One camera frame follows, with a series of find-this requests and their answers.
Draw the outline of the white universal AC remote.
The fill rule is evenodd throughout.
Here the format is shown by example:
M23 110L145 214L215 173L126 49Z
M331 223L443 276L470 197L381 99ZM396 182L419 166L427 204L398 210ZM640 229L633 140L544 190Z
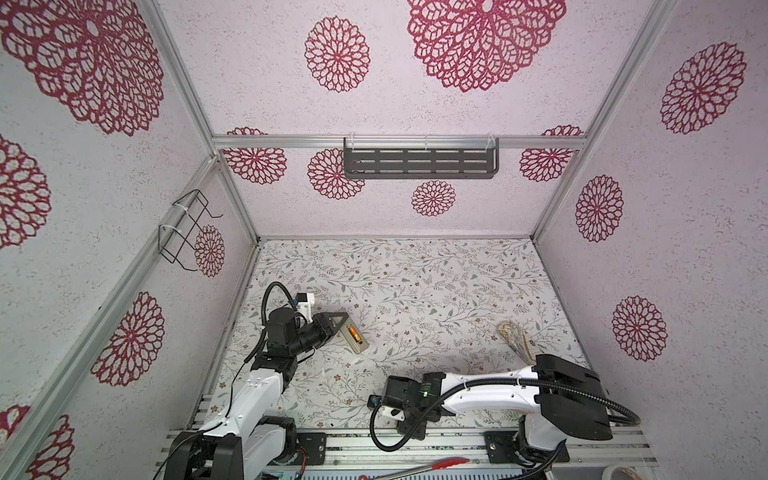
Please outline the white universal AC remote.
M351 318L343 322L340 333L354 354L359 355L369 348L369 342Z

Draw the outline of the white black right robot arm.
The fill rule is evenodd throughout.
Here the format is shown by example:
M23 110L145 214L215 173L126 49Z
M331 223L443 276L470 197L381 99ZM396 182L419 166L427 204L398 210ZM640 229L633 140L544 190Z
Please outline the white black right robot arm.
M513 439L515 462L541 462L558 444L574 438L613 438L608 407L594 371L551 354L517 370L485 375L430 372L420 381L390 376L384 393L371 395L370 423L377 416L396 422L405 440L423 440L429 423L466 411L501 409L521 414Z

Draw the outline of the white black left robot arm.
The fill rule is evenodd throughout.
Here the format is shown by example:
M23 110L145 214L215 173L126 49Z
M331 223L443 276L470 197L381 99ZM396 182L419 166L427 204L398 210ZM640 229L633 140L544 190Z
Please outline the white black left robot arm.
M299 449L295 421L268 411L287 389L299 356L328 343L349 320L345 312L321 312L310 320L281 307L270 312L264 345L245 363L245 383L227 410L197 431L174 440L163 465L165 479L258 479L270 463L289 463Z

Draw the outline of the orange AA battery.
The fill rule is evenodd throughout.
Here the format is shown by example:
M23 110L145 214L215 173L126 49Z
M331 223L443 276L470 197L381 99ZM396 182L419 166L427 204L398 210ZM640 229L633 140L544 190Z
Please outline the orange AA battery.
M349 327L348 331L349 331L351 337L353 338L353 340L356 343L358 343L358 344L362 344L363 343L363 339L362 339L361 335L358 333L358 331L354 327Z

